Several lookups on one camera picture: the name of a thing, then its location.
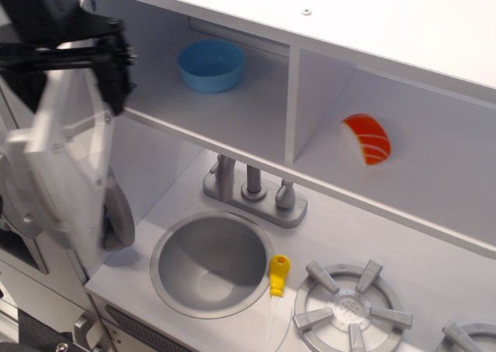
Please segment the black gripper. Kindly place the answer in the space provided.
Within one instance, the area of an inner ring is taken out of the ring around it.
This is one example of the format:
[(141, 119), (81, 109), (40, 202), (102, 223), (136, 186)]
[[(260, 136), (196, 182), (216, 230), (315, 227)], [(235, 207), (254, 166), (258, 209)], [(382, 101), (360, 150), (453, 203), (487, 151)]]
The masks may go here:
[(89, 12), (81, 0), (1, 0), (1, 9), (9, 21), (1, 27), (1, 76), (32, 113), (45, 71), (75, 68), (93, 69), (103, 102), (114, 116), (123, 112), (136, 59), (123, 21)]

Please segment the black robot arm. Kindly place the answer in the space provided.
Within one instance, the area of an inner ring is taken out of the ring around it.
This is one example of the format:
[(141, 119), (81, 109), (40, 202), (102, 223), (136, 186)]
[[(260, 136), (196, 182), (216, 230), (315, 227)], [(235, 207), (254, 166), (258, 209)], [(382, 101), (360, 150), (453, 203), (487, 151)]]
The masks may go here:
[(1, 76), (32, 112), (47, 71), (91, 69), (103, 102), (123, 111), (133, 86), (132, 47), (119, 19), (84, 10), (79, 0), (1, 0), (9, 24), (1, 27)]

